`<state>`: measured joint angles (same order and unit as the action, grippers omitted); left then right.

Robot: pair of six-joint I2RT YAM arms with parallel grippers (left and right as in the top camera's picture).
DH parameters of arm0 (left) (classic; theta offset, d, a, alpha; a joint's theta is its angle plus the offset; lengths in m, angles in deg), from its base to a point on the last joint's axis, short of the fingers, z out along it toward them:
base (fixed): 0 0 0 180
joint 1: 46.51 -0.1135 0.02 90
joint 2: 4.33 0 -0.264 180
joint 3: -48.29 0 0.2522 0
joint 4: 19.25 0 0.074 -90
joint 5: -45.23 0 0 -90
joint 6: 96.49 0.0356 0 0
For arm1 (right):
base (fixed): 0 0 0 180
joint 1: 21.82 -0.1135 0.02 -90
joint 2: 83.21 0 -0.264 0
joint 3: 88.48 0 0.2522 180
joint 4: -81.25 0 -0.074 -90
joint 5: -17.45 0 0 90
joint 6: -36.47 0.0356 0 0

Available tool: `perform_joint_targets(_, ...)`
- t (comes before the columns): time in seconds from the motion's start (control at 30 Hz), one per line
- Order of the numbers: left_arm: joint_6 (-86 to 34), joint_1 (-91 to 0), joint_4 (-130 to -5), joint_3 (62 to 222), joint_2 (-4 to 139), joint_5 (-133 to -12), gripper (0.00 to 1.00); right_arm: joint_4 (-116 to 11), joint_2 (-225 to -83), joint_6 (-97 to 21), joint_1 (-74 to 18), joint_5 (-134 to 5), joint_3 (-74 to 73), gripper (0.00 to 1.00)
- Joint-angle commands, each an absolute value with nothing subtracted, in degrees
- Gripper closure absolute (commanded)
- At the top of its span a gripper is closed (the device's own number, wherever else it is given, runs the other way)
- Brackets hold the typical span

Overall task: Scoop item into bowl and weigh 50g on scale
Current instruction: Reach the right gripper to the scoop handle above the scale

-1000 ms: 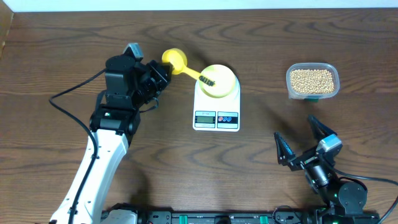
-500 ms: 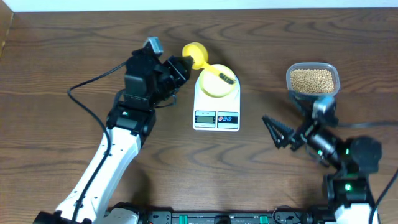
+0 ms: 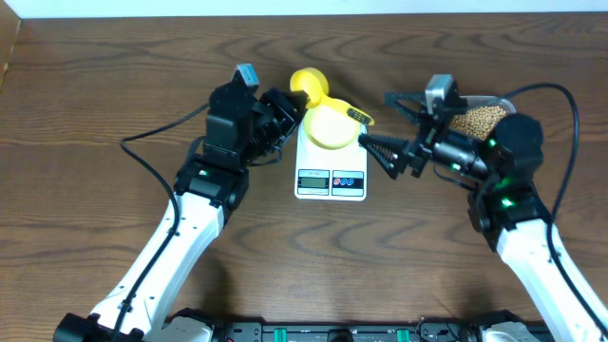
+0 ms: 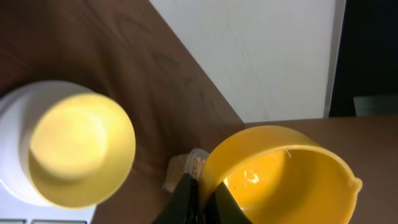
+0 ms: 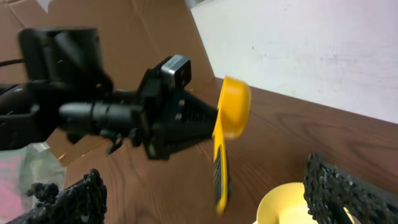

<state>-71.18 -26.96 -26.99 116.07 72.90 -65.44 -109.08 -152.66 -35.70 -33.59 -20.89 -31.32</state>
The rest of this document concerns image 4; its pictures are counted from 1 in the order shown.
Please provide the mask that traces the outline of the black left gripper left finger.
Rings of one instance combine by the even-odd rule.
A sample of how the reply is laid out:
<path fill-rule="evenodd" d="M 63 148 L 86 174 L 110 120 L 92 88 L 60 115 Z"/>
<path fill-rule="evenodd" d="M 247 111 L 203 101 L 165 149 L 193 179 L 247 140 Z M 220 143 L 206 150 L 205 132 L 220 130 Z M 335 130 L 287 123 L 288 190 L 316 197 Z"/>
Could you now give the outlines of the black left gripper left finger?
<path fill-rule="evenodd" d="M 198 181 L 184 173 L 168 204 L 152 224 L 197 224 L 197 207 Z"/>

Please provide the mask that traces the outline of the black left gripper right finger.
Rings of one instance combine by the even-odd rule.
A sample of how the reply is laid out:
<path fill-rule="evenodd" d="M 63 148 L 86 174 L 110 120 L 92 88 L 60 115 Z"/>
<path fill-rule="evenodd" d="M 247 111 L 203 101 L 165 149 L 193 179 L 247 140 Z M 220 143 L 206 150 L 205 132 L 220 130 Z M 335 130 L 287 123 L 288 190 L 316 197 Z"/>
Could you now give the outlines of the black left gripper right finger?
<path fill-rule="evenodd" d="M 224 183 L 212 193 L 203 218 L 205 224 L 252 224 Z"/>

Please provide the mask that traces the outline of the yellow measuring scoop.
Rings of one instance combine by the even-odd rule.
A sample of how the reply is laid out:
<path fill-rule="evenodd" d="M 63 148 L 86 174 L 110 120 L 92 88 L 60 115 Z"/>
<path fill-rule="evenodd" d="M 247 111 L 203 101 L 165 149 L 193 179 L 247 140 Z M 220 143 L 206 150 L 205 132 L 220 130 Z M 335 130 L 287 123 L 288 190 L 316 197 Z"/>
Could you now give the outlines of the yellow measuring scoop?
<path fill-rule="evenodd" d="M 210 153 L 198 181 L 198 211 L 225 187 L 253 223 L 348 223 L 362 186 L 341 157 L 306 135 L 256 126 Z"/>

